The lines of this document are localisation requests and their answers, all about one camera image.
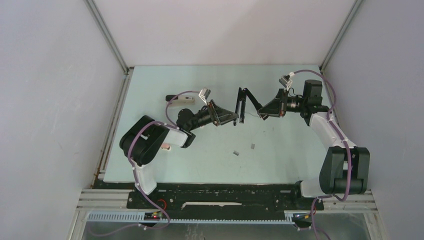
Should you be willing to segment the beige and black large stapler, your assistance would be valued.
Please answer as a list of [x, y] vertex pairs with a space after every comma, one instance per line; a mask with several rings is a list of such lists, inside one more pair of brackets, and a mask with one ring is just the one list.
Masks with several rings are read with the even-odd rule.
[[170, 104], [170, 107], [188, 106], [196, 103], [195, 97], [191, 95], [179, 95]]

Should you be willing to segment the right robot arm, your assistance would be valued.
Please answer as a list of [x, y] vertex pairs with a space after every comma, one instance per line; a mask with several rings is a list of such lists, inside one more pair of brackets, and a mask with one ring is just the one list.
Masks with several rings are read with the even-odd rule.
[[262, 119], [299, 113], [327, 149], [318, 177], [300, 181], [291, 194], [291, 204], [297, 209], [308, 206], [311, 198], [336, 196], [346, 200], [349, 195], [364, 194], [368, 188], [370, 152], [349, 140], [335, 123], [330, 108], [322, 104], [322, 89], [322, 82], [313, 79], [304, 82], [302, 95], [289, 96], [288, 90], [280, 88], [257, 111]]

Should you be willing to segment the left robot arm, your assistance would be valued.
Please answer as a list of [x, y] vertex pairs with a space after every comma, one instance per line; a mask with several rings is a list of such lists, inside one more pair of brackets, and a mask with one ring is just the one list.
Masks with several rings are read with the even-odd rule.
[[153, 191], [157, 182], [151, 162], [163, 145], [186, 149], [196, 138], [193, 130], [208, 124], [222, 126], [238, 117], [238, 113], [224, 109], [211, 100], [197, 113], [188, 108], [180, 110], [175, 126], [148, 115], [140, 118], [119, 142], [119, 147], [131, 164], [135, 187], [141, 192], [138, 201], [145, 208], [153, 208], [158, 202], [158, 194]]

